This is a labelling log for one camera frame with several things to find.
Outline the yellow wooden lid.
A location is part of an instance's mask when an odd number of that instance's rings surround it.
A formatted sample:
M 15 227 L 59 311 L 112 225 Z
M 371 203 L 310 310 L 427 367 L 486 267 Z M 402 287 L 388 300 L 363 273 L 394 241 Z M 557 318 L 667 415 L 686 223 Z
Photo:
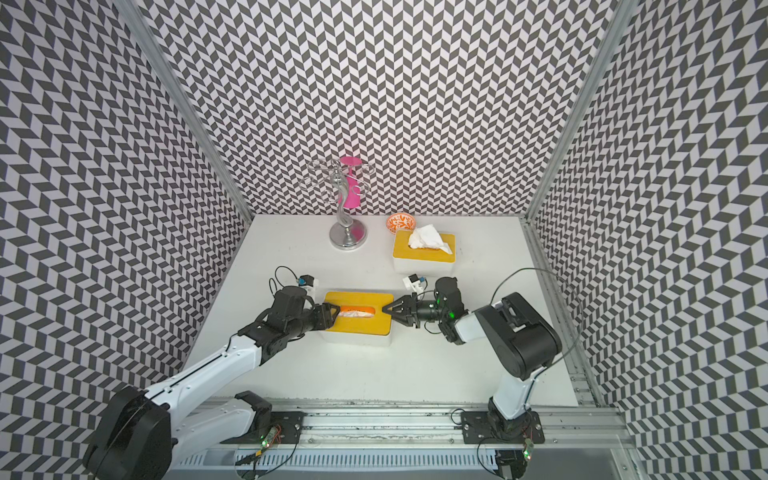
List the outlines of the yellow wooden lid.
M 373 336 L 390 334 L 391 315 L 384 313 L 383 307 L 394 301 L 392 294 L 330 291 L 324 300 L 340 307 L 335 323 L 328 332 Z
M 454 263 L 456 261 L 456 238 L 452 234 L 442 234 L 442 241 L 448 245 L 451 253 L 440 248 L 412 248 L 409 240 L 411 230 L 399 230 L 395 234 L 392 256 L 396 260 L 418 260 L 437 263 Z

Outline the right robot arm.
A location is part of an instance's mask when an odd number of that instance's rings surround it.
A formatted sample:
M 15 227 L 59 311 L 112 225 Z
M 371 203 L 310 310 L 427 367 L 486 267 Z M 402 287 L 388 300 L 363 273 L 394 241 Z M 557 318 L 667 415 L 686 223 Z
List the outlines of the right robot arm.
M 412 293 L 382 311 L 394 321 L 419 328 L 435 323 L 445 339 L 456 345 L 484 339 L 504 368 L 499 386 L 488 401 L 484 417 L 462 415 L 462 427 L 478 431 L 483 440 L 535 445 L 544 442 L 538 413 L 530 406 L 537 376 L 554 364 L 563 350 L 558 333 L 519 293 L 474 311 L 465 308 L 458 280 L 436 280 L 433 297 Z

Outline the white plastic box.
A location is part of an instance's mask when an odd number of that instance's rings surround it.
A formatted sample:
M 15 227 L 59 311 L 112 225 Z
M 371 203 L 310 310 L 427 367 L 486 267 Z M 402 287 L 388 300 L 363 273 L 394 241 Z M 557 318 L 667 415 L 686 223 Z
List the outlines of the white plastic box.
M 392 338 L 390 333 L 377 335 L 333 330 L 320 331 L 320 337 L 328 343 L 366 347 L 388 347 L 391 345 Z
M 393 267 L 396 273 L 404 276 L 417 274 L 419 277 L 441 277 L 452 273 L 454 262 L 436 260 L 393 258 Z

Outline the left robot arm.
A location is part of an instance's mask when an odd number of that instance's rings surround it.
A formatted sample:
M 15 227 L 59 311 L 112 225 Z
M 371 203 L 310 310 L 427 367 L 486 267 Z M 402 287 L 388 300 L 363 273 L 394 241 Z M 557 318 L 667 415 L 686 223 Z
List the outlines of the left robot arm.
M 221 442 L 280 434 L 270 402 L 251 391 L 219 407 L 198 407 L 242 375 L 264 365 L 293 340 L 334 326 L 341 311 L 287 286 L 272 305 L 205 359 L 145 390 L 126 387 L 109 400 L 82 460 L 96 479 L 161 479 L 178 462 Z

